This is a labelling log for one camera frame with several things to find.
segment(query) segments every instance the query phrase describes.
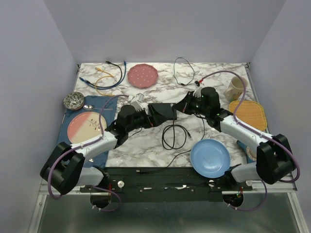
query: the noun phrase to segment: screw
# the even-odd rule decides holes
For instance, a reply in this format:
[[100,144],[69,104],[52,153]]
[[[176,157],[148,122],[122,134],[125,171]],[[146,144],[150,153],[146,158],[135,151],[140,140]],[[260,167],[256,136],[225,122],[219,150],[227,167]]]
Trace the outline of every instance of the screw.
[[253,182],[252,181],[246,181],[246,185],[250,187],[253,185]]
[[119,188],[123,188],[124,187],[124,182],[123,181],[119,181],[118,182],[118,187]]

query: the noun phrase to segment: cable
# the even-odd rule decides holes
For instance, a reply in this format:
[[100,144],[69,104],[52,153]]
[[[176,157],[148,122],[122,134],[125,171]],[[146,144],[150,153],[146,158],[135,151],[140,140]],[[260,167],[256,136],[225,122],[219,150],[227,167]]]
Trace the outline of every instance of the cable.
[[197,118],[200,118],[200,119],[205,119],[205,117],[203,117],[203,116],[200,116],[200,115],[196,115],[196,114],[194,114]]
[[[175,127],[181,128],[181,129],[184,131],[184,133],[185,133],[185,140],[184,140],[183,144],[182,144],[180,147],[174,147],[174,146],[175,146]],[[172,144],[172,145],[169,145],[169,144],[166,142],[165,137],[164,137],[165,133],[166,133],[167,130],[169,130],[170,128],[173,128],[173,144]],[[184,126],[182,126],[182,125],[175,125],[175,124],[174,124],[174,120],[173,120],[172,125],[168,125],[168,126],[166,126],[166,127],[163,129],[163,132],[162,132],[162,146],[163,146],[163,148],[166,149],[166,150],[173,150],[173,149],[178,150],[178,149],[182,148],[182,147],[185,145],[185,143],[186,143],[186,141],[187,141],[187,135],[191,138],[191,134],[189,133],[189,131],[188,131]]]
[[137,134],[137,133],[139,133],[139,132],[141,132],[142,131],[142,128],[140,128],[140,130],[138,130],[137,132],[135,132],[135,133],[133,133],[131,136],[129,136],[129,138],[130,137],[133,137],[135,134]]
[[[203,136],[202,136],[201,140],[205,137],[205,123],[204,123],[203,118],[202,118],[202,122],[203,122]],[[181,152],[181,153],[175,155],[175,157],[171,160],[171,162],[166,167],[162,167],[162,168],[160,168],[158,170],[153,170],[153,171],[140,171],[139,173],[140,174],[151,174],[151,173],[156,173],[156,172],[162,171],[162,170],[168,168],[179,155],[188,153],[190,151],[191,151],[191,149],[188,150],[188,151],[184,151],[184,152]]]
[[264,183],[264,181],[261,181],[261,182],[262,182],[262,184],[263,184],[263,186],[264,186],[264,191],[265,191],[265,193],[264,193],[264,199],[263,199],[263,201],[262,201],[258,206],[254,207],[254,208],[250,208],[250,209],[244,209],[244,208],[240,208],[240,207],[234,207],[234,206],[232,206],[232,205],[230,205],[230,204],[228,204],[228,203],[226,203],[226,202],[225,202],[225,203],[228,205],[228,207],[231,207],[232,209],[234,209],[234,210],[239,210],[239,211],[253,211],[253,210],[257,210],[257,209],[261,208],[261,207],[264,205],[264,203],[267,201],[267,197],[268,197],[267,186],[266,186],[266,184]]
[[285,181],[285,180],[279,180],[279,181],[280,181],[280,182],[284,182],[284,183],[293,183],[293,182],[297,181],[297,180],[299,179],[299,177],[300,177],[300,166],[299,166],[299,164],[298,164],[298,161],[297,161],[296,158],[294,157],[294,155],[293,155],[285,146],[283,146],[283,145],[280,144],[279,142],[277,142],[277,141],[275,141],[274,139],[269,138],[269,137],[267,137],[267,136],[265,136],[265,135],[261,135],[261,134],[260,134],[259,132],[257,132],[256,130],[250,128],[249,126],[243,124],[241,121],[238,120],[238,118],[237,118],[237,116],[236,116],[236,115],[237,115],[237,111],[238,111],[238,108],[240,107],[240,105],[242,104],[242,102],[244,101],[245,94],[246,94],[246,85],[245,85],[243,79],[241,78],[241,76],[238,75],[237,73],[233,72],[233,71],[230,71],[230,70],[220,70],[220,71],[216,71],[216,72],[213,72],[213,73],[211,73],[211,74],[208,74],[208,75],[204,76],[204,77],[199,81],[199,83],[201,83],[201,82],[202,82],[204,79],[206,79],[207,77],[210,77],[210,76],[212,76],[212,75],[214,75],[214,74],[218,74],[218,73],[231,73],[231,74],[237,76],[237,77],[241,80],[241,82],[243,83],[244,92],[243,92],[242,98],[241,98],[239,104],[237,105],[237,107],[235,108],[235,110],[234,110],[234,112],[233,112],[233,117],[234,117],[234,120],[236,121],[236,123],[238,123],[239,125],[241,125],[241,126],[244,127],[245,129],[247,129],[247,130],[249,130],[249,131],[251,131],[251,132],[257,134],[258,136],[263,137],[264,139],[267,139],[267,140],[269,140],[270,142],[272,142],[272,143],[278,145],[279,147],[281,147],[281,148],[290,156],[290,158],[293,160],[293,162],[294,162],[294,164],[295,164],[295,166],[296,166],[296,169],[297,169],[297,175],[296,175],[295,178],[293,178],[293,179],[290,180],[290,181]]
[[[85,144],[83,145],[84,147],[87,147],[87,146],[89,146],[89,145],[92,145],[92,144],[97,143],[97,142],[99,142],[100,140],[102,140],[102,138],[103,138],[103,136],[104,136],[104,129],[103,129],[102,118],[101,118],[102,112],[103,112],[104,108],[107,106],[107,104],[108,104],[111,100],[113,100],[114,98],[121,97],[121,96],[128,97],[128,95],[117,95],[117,96],[113,96],[113,97],[111,97],[111,98],[104,104],[103,108],[101,109],[101,111],[100,111],[100,113],[99,113],[99,125],[100,125],[100,128],[101,128],[102,136],[100,136],[98,139],[96,139],[96,140],[94,140],[94,141],[92,141],[92,142],[85,143]],[[56,195],[54,195],[53,192],[52,192],[52,174],[53,174],[53,171],[54,171],[56,165],[57,165],[66,155],[68,155],[69,153],[71,153],[71,152],[73,152],[73,151],[75,151],[75,150],[77,150],[77,149],[80,149],[80,148],[81,148],[81,146],[77,146],[77,147],[71,148],[70,150],[68,150],[68,151],[66,151],[65,153],[63,153],[62,155],[60,155],[60,156],[56,159],[56,161],[53,163],[53,165],[52,165],[52,167],[51,167],[51,169],[50,169],[49,175],[48,175],[48,192],[49,192],[49,194],[50,194],[50,196],[51,196],[52,198],[54,198],[54,199],[57,200],[57,199],[60,199],[60,198],[62,197],[62,195],[56,196]]]
[[96,186],[91,186],[91,187],[92,187],[92,188],[95,188],[95,189],[98,189],[98,190],[101,190],[101,191],[104,191],[104,192],[111,193],[111,194],[115,195],[115,196],[119,199],[119,204],[118,204],[118,206],[115,207],[115,208],[113,208],[113,209],[108,209],[108,210],[106,210],[106,209],[98,208],[96,205],[94,205],[94,204],[91,202],[92,209],[96,209],[96,210],[99,210],[99,211],[102,211],[102,212],[113,212],[113,211],[115,211],[116,209],[118,209],[118,208],[121,206],[122,200],[121,200],[120,196],[119,196],[117,193],[115,193],[115,192],[113,192],[113,191],[111,191],[111,190],[104,189],[104,188],[99,188],[99,187],[96,187]]
[[95,84],[92,84],[90,81],[85,80],[85,79],[83,79],[83,78],[81,78],[81,77],[79,77],[79,79],[80,79],[81,81],[85,82],[88,86],[90,86],[90,87],[92,87],[92,88],[95,88],[95,89],[97,90],[97,92],[98,92],[98,90],[108,90],[108,89],[111,89],[111,88],[114,88],[114,87],[118,86],[119,84],[121,84],[121,83],[123,82],[123,80],[124,80],[124,78],[125,78],[125,74],[126,74],[126,62],[125,62],[125,61],[123,62],[123,63],[124,63],[124,74],[122,73],[122,69],[121,69],[121,67],[120,67],[119,65],[114,64],[114,63],[112,63],[112,62],[110,62],[110,61],[106,61],[106,63],[107,63],[107,64],[112,64],[112,65],[114,65],[114,66],[116,66],[116,67],[118,67],[118,68],[120,69],[120,72],[121,72],[120,79],[117,81],[116,84],[113,84],[113,85],[111,85],[111,86],[97,86],[97,82],[98,82],[99,80],[101,80],[102,78],[107,78],[107,77],[112,77],[112,78],[113,78],[113,77],[114,77],[112,74],[110,74],[110,73],[108,73],[108,72],[106,72],[106,71],[104,71],[104,70],[102,70],[102,69],[100,69],[100,68],[95,68],[95,69],[98,70],[98,71],[101,71],[101,72],[103,72],[103,73],[108,74],[108,76],[103,76],[103,77],[99,78],[99,80],[97,80],[97,82],[96,82]]
[[[183,84],[183,83],[178,82],[177,78],[175,77],[175,64],[176,64],[176,61],[177,61],[178,59],[184,59],[184,60],[188,63],[188,65],[190,66],[190,68],[193,70],[192,79],[191,79],[187,84]],[[195,71],[194,71],[193,67],[190,65],[190,63],[188,62],[188,60],[185,59],[185,58],[183,58],[183,57],[177,57],[176,60],[174,61],[174,65],[173,65],[173,77],[176,79],[177,84],[178,84],[178,85],[181,85],[181,86],[188,86],[188,85],[191,85],[191,84],[192,84],[191,82],[192,82],[193,79],[194,79],[194,75],[195,75]]]

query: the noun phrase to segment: cream mug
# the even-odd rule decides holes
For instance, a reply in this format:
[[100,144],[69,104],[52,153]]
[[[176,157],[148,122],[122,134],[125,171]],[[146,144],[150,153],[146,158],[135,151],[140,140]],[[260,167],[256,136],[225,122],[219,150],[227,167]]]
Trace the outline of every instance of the cream mug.
[[[245,83],[245,87],[248,86],[248,81],[245,78],[242,78],[243,82]],[[225,99],[229,102],[237,100],[240,95],[243,93],[244,87],[242,81],[235,76],[231,79],[231,82],[228,88],[224,91]]]

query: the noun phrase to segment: blue placemat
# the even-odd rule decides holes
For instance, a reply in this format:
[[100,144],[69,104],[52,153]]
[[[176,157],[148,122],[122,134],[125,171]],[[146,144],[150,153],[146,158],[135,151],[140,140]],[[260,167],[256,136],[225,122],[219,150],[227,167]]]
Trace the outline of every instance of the blue placemat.
[[[93,105],[94,108],[102,108],[103,105],[110,99],[110,97],[107,96],[86,96],[85,97],[85,104]],[[113,110],[110,111],[103,111],[103,116],[107,122],[107,126],[112,123],[112,121],[115,118],[116,109],[117,109],[117,98],[111,100],[109,104],[105,108],[112,108]],[[93,112],[99,113],[100,110],[92,110]],[[68,145],[71,144],[71,142],[68,139],[67,136],[67,129],[70,124],[70,122],[79,114],[87,112],[83,108],[78,111],[71,111],[66,110],[63,124],[59,133],[59,137],[57,140],[57,143],[66,142]],[[92,167],[92,166],[99,166],[99,167],[105,167],[106,161],[108,157],[108,152],[101,153],[97,155],[95,158],[93,158],[94,162],[86,161],[83,165],[83,167]]]

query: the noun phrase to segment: blue cable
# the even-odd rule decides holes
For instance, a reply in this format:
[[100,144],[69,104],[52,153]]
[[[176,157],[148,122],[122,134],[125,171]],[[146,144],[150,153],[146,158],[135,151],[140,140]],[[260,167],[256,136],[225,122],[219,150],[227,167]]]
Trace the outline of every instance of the blue cable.
[[[124,63],[124,75],[123,75],[123,78],[119,82],[117,82],[116,84],[112,85],[111,87],[98,86],[97,87],[98,90],[109,90],[111,88],[114,88],[114,87],[118,86],[119,84],[121,84],[123,82],[123,80],[125,79],[125,74],[126,74],[126,61],[124,61],[123,63]],[[95,85],[90,83],[88,80],[85,80],[85,79],[83,79],[81,77],[79,77],[79,79],[81,81],[83,81],[86,85],[88,85],[88,86],[90,86],[92,88],[95,88]]]

